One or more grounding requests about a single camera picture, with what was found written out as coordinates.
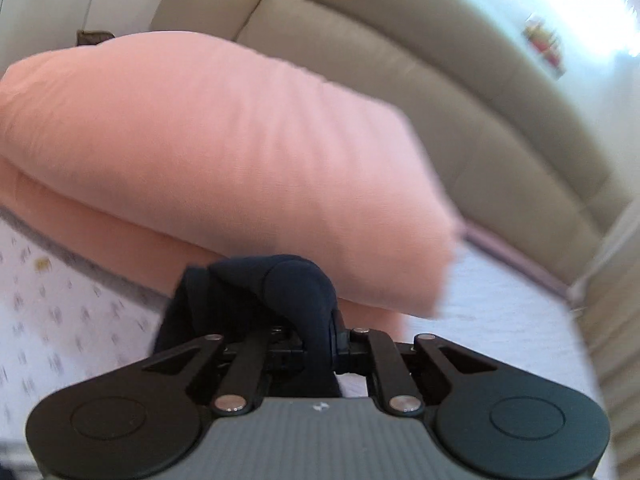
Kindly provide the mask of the lower pink pillow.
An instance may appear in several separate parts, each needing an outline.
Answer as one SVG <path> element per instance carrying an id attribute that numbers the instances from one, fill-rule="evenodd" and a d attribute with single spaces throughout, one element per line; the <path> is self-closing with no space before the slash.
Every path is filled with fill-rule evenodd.
<path id="1" fill-rule="evenodd" d="M 1 203 L 35 231 L 115 274 L 168 294 L 189 263 L 301 255 L 338 280 L 344 240 L 309 214 L 277 210 L 277 197 L 241 192 L 200 170 L 156 170 L 67 196 L 3 159 Z"/>

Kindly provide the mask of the upper pink pillow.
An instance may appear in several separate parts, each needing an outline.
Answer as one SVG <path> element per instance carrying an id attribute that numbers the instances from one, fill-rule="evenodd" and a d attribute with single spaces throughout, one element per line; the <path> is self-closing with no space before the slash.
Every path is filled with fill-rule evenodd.
<path id="1" fill-rule="evenodd" d="M 435 311 L 460 235 L 398 108 L 195 32 L 14 63 L 1 79 L 3 159 L 67 196 L 156 170 L 272 193 L 278 211 L 309 214 L 352 248 L 329 277 L 340 298 L 421 318 Z"/>

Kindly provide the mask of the beige padded headboard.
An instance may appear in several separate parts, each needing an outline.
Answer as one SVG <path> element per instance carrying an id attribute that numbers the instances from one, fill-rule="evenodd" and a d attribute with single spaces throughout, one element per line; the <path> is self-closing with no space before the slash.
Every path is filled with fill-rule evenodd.
<path id="1" fill-rule="evenodd" d="M 556 78 L 523 36 L 561 38 Z M 474 244 L 592 306 L 639 275 L 628 0 L 160 0 L 151 26 L 282 58 L 404 112 Z"/>

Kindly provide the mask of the pink pillow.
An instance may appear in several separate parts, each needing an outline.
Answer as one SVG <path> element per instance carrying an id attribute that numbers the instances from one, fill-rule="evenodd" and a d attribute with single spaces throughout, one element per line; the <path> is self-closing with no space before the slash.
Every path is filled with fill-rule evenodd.
<path id="1" fill-rule="evenodd" d="M 421 318 L 435 311 L 460 235 L 398 108 L 195 32 L 14 63 L 1 79 L 3 159 L 67 196 L 156 170 L 272 193 L 278 211 L 309 214 L 352 248 L 329 277 L 340 298 Z"/>
<path id="2" fill-rule="evenodd" d="M 277 197 L 241 192 L 200 170 L 156 170 L 67 196 L 3 159 L 1 203 L 35 231 L 115 274 L 168 294 L 189 263 L 301 255 L 338 280 L 344 240 L 309 214 L 277 210 Z"/>

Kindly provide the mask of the brown box on nightstand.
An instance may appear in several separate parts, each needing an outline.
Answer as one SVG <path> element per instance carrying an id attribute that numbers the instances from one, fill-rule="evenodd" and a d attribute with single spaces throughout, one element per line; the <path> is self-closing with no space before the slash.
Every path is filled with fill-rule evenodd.
<path id="1" fill-rule="evenodd" d="M 76 46 L 96 46 L 114 38 L 114 34 L 105 30 L 78 30 L 76 32 Z"/>

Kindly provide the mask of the navy striped track garment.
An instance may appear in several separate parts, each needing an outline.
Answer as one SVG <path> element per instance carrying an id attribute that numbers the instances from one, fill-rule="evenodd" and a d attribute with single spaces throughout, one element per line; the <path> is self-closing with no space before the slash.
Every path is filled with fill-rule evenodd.
<path id="1" fill-rule="evenodd" d="M 337 312 L 331 280 L 299 256 L 232 258 L 189 266 L 169 301 L 153 351 L 211 334 L 241 340 L 280 328 L 293 333 L 303 347 L 303 364 L 285 374 L 293 381 L 294 394 L 338 398 Z"/>

